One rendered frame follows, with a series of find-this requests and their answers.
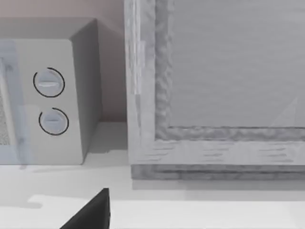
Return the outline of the grey wooden cabinet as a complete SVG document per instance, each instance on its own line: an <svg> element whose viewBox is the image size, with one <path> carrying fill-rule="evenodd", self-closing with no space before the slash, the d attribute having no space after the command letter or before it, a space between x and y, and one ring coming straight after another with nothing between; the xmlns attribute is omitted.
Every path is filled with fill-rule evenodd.
<svg viewBox="0 0 305 229"><path fill-rule="evenodd" d="M305 0L125 0L134 180L305 180Z"/></svg>

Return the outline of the pale microwave oven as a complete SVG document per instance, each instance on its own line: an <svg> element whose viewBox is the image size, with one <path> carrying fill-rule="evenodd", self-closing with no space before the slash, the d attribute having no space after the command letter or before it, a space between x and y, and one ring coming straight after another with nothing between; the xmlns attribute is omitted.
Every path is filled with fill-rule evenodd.
<svg viewBox="0 0 305 229"><path fill-rule="evenodd" d="M98 25L93 18L0 18L0 39L16 44L18 67L30 132L29 165L80 165L84 162L101 111ZM40 95L33 76L58 70L64 91L55 98ZM39 115L51 108L69 119L59 136L45 133Z"/></svg>

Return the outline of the pale blue microwave door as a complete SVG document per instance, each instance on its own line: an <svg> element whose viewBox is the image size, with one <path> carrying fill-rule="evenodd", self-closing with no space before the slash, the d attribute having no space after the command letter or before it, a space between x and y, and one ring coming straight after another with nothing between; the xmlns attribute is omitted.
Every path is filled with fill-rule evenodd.
<svg viewBox="0 0 305 229"><path fill-rule="evenodd" d="M16 44L0 39L0 165L28 165L30 132Z"/></svg>

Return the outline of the pale grey microwave knob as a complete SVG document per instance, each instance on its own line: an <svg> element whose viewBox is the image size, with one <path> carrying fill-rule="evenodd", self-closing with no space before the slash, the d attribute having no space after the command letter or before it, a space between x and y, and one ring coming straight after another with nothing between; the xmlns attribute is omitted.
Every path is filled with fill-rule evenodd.
<svg viewBox="0 0 305 229"><path fill-rule="evenodd" d="M40 95L55 98L64 91L65 80L58 70L48 67L34 74L33 86Z"/></svg>
<svg viewBox="0 0 305 229"><path fill-rule="evenodd" d="M59 136L68 130L69 119L62 110L54 107L40 113L39 125L45 133Z"/></svg>

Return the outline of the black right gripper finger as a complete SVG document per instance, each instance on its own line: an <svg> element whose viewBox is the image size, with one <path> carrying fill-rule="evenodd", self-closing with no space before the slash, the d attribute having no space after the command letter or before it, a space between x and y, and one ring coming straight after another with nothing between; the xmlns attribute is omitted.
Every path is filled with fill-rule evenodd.
<svg viewBox="0 0 305 229"><path fill-rule="evenodd" d="M59 229L110 229L110 190L103 188Z"/></svg>

